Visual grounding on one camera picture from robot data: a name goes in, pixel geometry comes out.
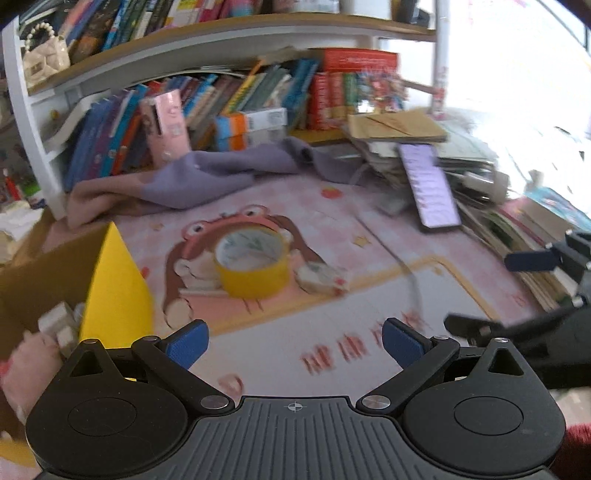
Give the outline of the pink cartoon table mat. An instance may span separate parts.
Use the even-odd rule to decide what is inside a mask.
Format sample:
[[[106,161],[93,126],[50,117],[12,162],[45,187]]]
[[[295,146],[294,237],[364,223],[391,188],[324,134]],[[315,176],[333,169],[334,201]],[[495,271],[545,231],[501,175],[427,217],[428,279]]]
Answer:
[[[462,346],[396,318],[381,330],[400,372],[346,396],[233,401],[194,376],[206,314],[223,326],[349,289],[260,205],[188,225],[166,266],[167,338],[83,341],[36,404],[28,442],[45,479],[548,479],[565,437],[518,329]]]

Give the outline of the white quilted handbag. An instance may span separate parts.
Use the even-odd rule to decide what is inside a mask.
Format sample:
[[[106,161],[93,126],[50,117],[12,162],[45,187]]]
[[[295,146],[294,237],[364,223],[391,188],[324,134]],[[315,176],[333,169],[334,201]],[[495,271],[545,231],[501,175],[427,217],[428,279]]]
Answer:
[[[32,49],[33,40],[41,33],[47,34],[47,40]],[[57,35],[54,28],[47,22],[36,24],[27,35],[22,61],[25,84],[28,89],[43,83],[71,65],[65,39]]]

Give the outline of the yellow tape roll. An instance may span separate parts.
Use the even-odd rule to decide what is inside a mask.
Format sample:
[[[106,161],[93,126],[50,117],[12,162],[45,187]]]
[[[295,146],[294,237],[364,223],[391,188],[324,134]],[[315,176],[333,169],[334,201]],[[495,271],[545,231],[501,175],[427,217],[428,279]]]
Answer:
[[[244,227],[219,239],[213,262],[224,291],[260,300],[280,293],[290,278],[287,242],[266,227]]]

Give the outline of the yellow cardboard box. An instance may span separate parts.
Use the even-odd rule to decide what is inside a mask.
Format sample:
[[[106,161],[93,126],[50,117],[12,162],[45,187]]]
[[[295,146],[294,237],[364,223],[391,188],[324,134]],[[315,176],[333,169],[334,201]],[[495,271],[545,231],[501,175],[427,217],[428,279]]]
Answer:
[[[105,224],[1,273],[1,373],[57,304],[83,305],[79,337],[124,348],[153,332],[153,299],[117,227]]]

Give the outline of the white square charger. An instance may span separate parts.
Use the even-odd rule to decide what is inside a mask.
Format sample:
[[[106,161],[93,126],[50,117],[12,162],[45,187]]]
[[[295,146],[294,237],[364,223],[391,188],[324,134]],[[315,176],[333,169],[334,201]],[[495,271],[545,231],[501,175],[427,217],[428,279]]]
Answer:
[[[38,330],[48,336],[56,337],[57,334],[69,327],[75,332],[79,331],[79,322],[70,306],[61,302],[48,312],[44,313],[37,322]]]

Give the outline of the orange white medicine boxes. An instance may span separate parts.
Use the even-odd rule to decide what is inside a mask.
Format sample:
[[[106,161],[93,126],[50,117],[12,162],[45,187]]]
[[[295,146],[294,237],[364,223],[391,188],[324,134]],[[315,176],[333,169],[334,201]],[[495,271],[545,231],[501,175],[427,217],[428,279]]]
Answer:
[[[287,136],[287,109],[266,108],[219,116],[215,120],[215,149],[239,151],[274,143]]]

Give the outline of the purple pink cloth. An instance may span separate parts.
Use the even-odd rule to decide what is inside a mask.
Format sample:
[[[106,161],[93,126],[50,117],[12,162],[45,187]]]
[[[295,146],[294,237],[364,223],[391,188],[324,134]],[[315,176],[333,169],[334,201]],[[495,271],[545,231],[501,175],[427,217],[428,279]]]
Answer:
[[[334,157],[294,137],[242,151],[191,151],[157,170],[78,183],[66,223],[74,230],[106,215],[186,210],[249,188],[262,176],[314,171],[325,181],[348,184],[360,168],[359,160]]]

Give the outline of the white red small box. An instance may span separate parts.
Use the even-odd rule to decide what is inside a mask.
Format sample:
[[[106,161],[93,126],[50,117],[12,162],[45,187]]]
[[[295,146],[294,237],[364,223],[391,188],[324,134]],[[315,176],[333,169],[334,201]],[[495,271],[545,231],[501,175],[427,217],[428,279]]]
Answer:
[[[345,269],[322,262],[306,262],[295,270],[298,286],[309,294],[339,296],[349,292],[351,276]]]

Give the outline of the pink plush pig toy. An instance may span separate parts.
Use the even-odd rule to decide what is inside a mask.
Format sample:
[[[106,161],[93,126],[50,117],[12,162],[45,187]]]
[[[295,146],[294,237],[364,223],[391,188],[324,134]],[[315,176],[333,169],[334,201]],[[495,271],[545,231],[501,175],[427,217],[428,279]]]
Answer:
[[[54,339],[41,332],[24,332],[1,373],[1,389],[22,424],[62,365]]]

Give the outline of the white bookshelf with books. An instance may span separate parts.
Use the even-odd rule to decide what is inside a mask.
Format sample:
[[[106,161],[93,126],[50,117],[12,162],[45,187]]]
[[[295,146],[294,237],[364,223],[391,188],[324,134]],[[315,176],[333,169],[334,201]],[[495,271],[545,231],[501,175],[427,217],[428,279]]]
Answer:
[[[51,140],[56,121],[85,97],[119,90],[176,73],[245,69],[283,48],[381,49],[387,40],[431,42],[432,80],[409,88],[436,95],[447,86],[450,4],[434,4],[433,28],[368,16],[331,13],[273,13],[226,18],[164,29],[91,56],[28,89],[19,19],[4,24],[2,52],[14,118],[33,174],[56,219],[65,215],[63,190],[68,143]]]

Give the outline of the stack of books and papers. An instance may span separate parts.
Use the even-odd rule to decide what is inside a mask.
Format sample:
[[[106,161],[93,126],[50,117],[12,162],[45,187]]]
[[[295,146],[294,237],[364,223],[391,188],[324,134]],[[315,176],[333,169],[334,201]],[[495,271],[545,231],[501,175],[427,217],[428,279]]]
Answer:
[[[518,155],[496,152],[498,144],[486,143],[475,127],[462,110],[430,120],[424,110],[415,109],[351,116],[341,129],[370,169],[394,190],[411,196],[398,147],[432,145],[456,201],[461,229],[500,258],[558,241],[573,227],[589,229],[589,216],[556,190],[568,184],[569,171],[590,171],[572,148],[550,143],[557,131],[509,133],[509,139],[526,143],[525,164],[519,166]]]

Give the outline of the red dictionary books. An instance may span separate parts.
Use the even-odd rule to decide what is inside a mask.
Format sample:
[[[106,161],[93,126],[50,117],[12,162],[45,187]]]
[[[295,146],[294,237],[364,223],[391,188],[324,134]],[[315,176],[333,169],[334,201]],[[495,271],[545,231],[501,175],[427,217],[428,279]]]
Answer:
[[[405,108],[398,54],[360,48],[315,48],[308,53],[318,61],[308,90],[308,129],[331,130],[351,115]]]

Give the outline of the beige large power adapter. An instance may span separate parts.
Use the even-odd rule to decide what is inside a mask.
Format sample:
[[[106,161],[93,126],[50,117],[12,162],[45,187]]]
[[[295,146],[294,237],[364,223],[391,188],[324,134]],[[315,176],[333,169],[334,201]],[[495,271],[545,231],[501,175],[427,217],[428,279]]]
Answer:
[[[79,343],[78,331],[74,327],[66,325],[55,334],[55,340],[61,355],[68,358]]]

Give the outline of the black smartphone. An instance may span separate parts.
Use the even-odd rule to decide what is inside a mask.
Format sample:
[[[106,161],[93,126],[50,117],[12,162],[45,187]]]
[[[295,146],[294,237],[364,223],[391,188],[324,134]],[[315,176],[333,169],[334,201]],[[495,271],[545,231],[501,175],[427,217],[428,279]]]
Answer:
[[[398,150],[422,229],[432,233],[460,228],[461,216],[433,146],[400,144]]]

